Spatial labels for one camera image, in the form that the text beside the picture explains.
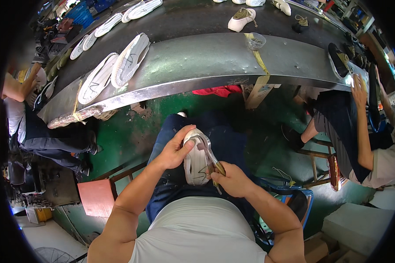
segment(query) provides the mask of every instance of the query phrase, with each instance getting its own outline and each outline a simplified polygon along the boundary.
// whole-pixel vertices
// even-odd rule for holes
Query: wooden stool
[[[328,147],[329,153],[323,153],[318,151],[298,150],[297,152],[302,155],[309,155],[312,161],[313,168],[313,183],[308,183],[303,187],[309,189],[310,187],[318,186],[325,183],[331,183],[331,187],[334,191],[339,191],[341,187],[347,183],[348,179],[342,176],[338,168],[337,155],[332,154],[332,143],[324,140],[317,140],[317,144],[325,145]],[[321,177],[318,178],[318,172],[316,170],[315,157],[324,158],[329,163],[329,171],[321,173]]]
[[[110,178],[114,173],[127,167],[127,163],[124,163],[90,182],[78,183],[79,196],[86,215],[110,217],[114,202],[117,198],[116,186],[114,183],[126,176],[129,177],[131,182],[133,180],[133,173],[145,167],[147,163],[148,161],[141,163],[140,165]]]

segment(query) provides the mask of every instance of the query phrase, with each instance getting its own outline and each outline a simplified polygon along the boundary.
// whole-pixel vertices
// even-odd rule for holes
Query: blue jeans
[[[256,177],[250,173],[244,162],[243,151],[246,146],[246,136],[234,132],[225,116],[215,111],[206,112],[197,118],[184,118],[178,114],[169,115],[161,127],[148,164],[161,153],[164,146],[174,137],[177,131],[189,124],[196,124],[196,128],[209,137],[212,151],[219,161],[237,165],[253,182],[257,182]],[[180,198],[189,196],[219,197],[232,202],[242,212],[247,221],[252,219],[254,208],[247,200],[232,197],[222,188],[221,191],[222,194],[220,195],[211,181],[204,186],[188,185],[182,163],[177,168],[164,171],[145,211],[150,223],[152,223],[166,205]]]

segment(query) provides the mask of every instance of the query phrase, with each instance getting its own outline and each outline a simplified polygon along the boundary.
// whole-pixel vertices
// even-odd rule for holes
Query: green floor
[[[309,156],[290,150],[280,130],[280,124],[286,123],[302,132],[310,119],[303,108],[292,101],[294,91],[295,86],[282,85],[279,89],[274,89],[255,110],[244,110],[240,93],[222,98],[216,95],[199,96],[187,92],[148,100],[147,107],[152,110],[152,115],[147,120],[133,114],[130,107],[124,107],[110,120],[99,122],[97,143],[104,150],[90,157],[93,171],[85,181],[124,162],[130,162],[129,167],[133,167],[146,161],[158,131],[169,114],[185,111],[188,116],[194,117],[206,110],[219,109],[226,114],[236,131],[247,134],[245,159],[256,176],[278,176],[278,172],[272,168],[276,167],[289,174],[297,183],[308,182],[313,179]],[[328,140],[324,134],[319,134],[316,138]],[[325,146],[313,142],[309,142],[305,149],[327,152]],[[318,172],[327,169],[324,159],[316,158],[316,164]],[[116,182],[117,192],[121,192],[126,185],[126,178]],[[313,187],[311,190],[315,198],[304,230],[305,238],[320,231],[323,218],[341,204],[347,202],[360,204],[374,194],[373,189],[352,182],[345,184],[338,192],[334,192],[329,184]],[[74,236],[73,227],[76,228],[87,243],[90,234],[94,231],[101,233],[105,225],[103,218],[86,216],[81,204],[58,208],[53,211],[53,217]],[[139,218],[138,235],[145,232],[148,227],[149,222],[146,215],[142,213]]]

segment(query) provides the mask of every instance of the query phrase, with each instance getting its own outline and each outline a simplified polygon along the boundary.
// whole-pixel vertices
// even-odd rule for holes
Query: red cloth
[[[220,97],[228,97],[230,93],[237,93],[241,92],[241,88],[237,85],[229,85],[229,86],[221,86],[221,87],[210,87],[207,89],[201,89],[197,91],[192,91],[193,94],[197,95],[209,95],[209,94],[215,94]]]

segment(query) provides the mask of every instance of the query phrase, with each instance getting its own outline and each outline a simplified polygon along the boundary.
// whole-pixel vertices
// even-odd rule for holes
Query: plastic cup
[[[253,51],[258,51],[266,43],[266,38],[258,33],[249,33],[247,36],[247,46]]]

